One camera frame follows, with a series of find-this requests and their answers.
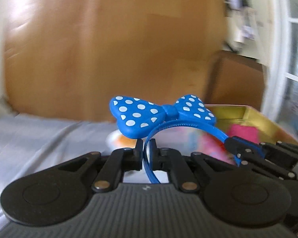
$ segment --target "gray ribbed surface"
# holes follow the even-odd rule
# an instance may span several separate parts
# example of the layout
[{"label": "gray ribbed surface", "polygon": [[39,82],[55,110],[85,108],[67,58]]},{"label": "gray ribbed surface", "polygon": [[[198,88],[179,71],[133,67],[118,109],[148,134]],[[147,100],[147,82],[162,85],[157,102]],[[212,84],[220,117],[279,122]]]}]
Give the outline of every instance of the gray ribbed surface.
[{"label": "gray ribbed surface", "polygon": [[27,227],[10,223],[4,238],[205,237],[294,238],[281,225],[243,229],[214,218],[196,195],[175,190],[172,184],[120,184],[107,194],[94,195],[87,208],[54,226]]}]

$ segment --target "bed sheet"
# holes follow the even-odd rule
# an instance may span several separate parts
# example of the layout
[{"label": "bed sheet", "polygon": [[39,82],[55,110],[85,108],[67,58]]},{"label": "bed sheet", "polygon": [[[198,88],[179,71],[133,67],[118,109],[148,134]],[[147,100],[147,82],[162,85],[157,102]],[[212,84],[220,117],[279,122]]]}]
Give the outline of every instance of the bed sheet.
[{"label": "bed sheet", "polygon": [[[19,114],[0,119],[0,194],[12,181],[91,151],[111,153],[106,137],[116,124],[54,120]],[[144,171],[125,182],[148,183]],[[0,207],[0,230],[8,223]]]}]

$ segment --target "bow knot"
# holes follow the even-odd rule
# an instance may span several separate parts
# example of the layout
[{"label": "bow knot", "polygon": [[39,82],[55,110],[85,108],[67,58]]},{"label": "bow knot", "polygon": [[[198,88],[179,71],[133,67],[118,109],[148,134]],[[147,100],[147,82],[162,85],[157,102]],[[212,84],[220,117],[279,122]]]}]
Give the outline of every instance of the bow knot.
[{"label": "bow knot", "polygon": [[121,133],[131,139],[148,136],[151,130],[165,121],[190,120],[211,125],[216,122],[201,99],[191,94],[179,98],[174,105],[162,106],[139,98],[117,96],[110,100],[109,107]]}]

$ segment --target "white logo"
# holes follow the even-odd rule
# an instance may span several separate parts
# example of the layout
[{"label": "white logo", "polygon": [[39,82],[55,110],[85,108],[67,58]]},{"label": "white logo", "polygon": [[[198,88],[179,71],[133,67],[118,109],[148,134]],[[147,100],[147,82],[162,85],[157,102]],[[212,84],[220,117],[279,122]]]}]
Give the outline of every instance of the white logo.
[{"label": "white logo", "polygon": [[143,189],[144,191],[147,191],[147,190],[150,190],[151,187],[150,187],[149,185],[146,185],[145,187],[142,187],[142,189]]}]

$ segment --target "brown backdrop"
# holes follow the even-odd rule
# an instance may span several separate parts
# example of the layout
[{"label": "brown backdrop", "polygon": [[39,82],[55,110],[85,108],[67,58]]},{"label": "brown backdrop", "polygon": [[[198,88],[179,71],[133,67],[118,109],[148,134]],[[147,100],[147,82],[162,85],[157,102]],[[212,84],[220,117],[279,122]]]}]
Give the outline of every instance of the brown backdrop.
[{"label": "brown backdrop", "polygon": [[116,95],[204,96],[223,0],[9,0],[5,81],[22,113],[108,120]]}]

